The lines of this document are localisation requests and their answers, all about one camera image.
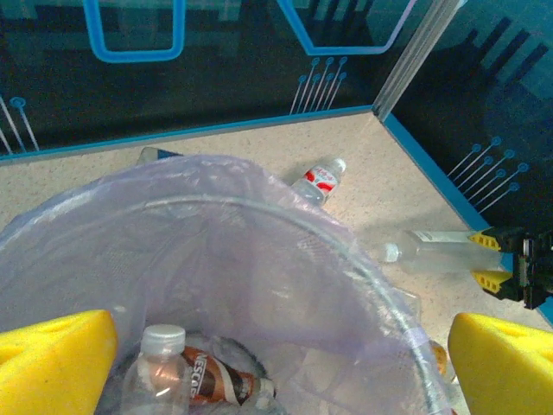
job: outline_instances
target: brown label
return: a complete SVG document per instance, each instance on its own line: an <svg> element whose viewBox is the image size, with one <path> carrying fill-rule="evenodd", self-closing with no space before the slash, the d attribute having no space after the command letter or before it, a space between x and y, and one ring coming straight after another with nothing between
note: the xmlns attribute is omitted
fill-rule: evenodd
<svg viewBox="0 0 553 415"><path fill-rule="evenodd" d="M253 394L255 377L239 372L197 348L182 353L192 367L190 403L201 405L222 400L242 405Z"/></svg>

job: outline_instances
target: glass panel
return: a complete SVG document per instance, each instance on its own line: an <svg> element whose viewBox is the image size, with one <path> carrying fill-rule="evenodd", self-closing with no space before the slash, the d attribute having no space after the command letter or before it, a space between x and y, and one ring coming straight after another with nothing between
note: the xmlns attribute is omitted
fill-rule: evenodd
<svg viewBox="0 0 553 415"><path fill-rule="evenodd" d="M470 1L393 113L494 226L553 227L553 9Z"/></svg>
<svg viewBox="0 0 553 415"><path fill-rule="evenodd" d="M367 111L429 3L414 3L389 49L366 54L348 47L385 45L408 0L0 0L0 162ZM299 40L312 22L332 50Z"/></svg>

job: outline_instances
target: yellow foam pad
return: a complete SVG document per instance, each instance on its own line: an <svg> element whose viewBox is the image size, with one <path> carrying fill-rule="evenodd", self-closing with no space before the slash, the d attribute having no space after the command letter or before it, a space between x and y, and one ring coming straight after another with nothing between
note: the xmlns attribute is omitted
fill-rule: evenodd
<svg viewBox="0 0 553 415"><path fill-rule="evenodd" d="M448 348L472 415L553 414L553 333L463 313Z"/></svg>
<svg viewBox="0 0 553 415"><path fill-rule="evenodd" d="M0 333L0 414L92 414L117 346L105 310Z"/></svg>

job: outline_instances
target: plastic garbage bag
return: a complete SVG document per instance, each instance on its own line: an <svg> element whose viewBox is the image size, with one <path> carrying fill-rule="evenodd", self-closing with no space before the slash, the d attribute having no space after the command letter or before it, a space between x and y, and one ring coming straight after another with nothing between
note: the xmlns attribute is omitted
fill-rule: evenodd
<svg viewBox="0 0 553 415"><path fill-rule="evenodd" d="M244 344L289 413L449 415L428 338L352 233L245 160L161 160L15 218L0 304L1 331L110 310L111 405L118 365L163 322Z"/></svg>

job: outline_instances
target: empty plastic bottle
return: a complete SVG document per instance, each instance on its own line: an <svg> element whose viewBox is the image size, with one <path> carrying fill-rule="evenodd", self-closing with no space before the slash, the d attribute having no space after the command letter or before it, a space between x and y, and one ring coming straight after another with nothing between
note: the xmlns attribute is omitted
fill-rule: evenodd
<svg viewBox="0 0 553 415"><path fill-rule="evenodd" d="M192 368L181 355L185 342L179 326L144 330L140 355L124 377L123 415L188 415Z"/></svg>
<svg viewBox="0 0 553 415"><path fill-rule="evenodd" d="M410 274L495 270L501 253L478 246L474 232L403 231L395 243L382 245L378 261L397 262Z"/></svg>
<svg viewBox="0 0 553 415"><path fill-rule="evenodd" d="M292 185L299 195L316 206L322 206L338 188L346 171L346 162L335 158L329 163L316 164Z"/></svg>

